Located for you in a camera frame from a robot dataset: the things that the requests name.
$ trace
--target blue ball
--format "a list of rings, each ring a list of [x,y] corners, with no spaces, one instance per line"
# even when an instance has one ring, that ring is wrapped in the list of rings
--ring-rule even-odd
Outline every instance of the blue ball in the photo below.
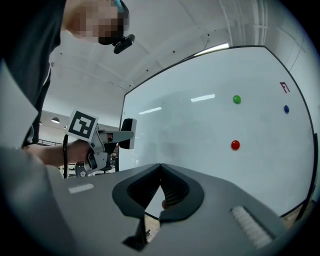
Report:
[[[284,106],[284,112],[286,114],[289,114],[289,107],[287,105]]]

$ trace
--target headset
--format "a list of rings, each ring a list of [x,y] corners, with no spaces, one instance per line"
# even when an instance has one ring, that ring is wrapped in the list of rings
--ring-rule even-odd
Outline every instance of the headset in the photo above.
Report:
[[[99,44],[107,46],[113,45],[115,54],[119,54],[128,47],[132,46],[135,36],[130,34],[124,36],[124,30],[129,27],[129,9],[122,0],[116,0],[114,3],[118,7],[117,30],[111,33],[111,37],[99,37]]]

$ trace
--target black strap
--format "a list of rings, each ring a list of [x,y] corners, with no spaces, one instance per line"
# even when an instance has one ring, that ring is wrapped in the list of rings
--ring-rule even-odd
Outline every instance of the black strap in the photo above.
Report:
[[[64,170],[63,170],[63,178],[68,177],[68,157],[67,157],[67,144],[68,144],[68,135],[64,135],[63,139],[63,164],[64,164]]]

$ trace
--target green dot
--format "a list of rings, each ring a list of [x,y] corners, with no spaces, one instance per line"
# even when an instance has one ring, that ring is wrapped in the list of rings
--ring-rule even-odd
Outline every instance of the green dot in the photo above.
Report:
[[[235,104],[240,104],[241,103],[241,97],[239,95],[234,95],[233,96],[233,102]]]

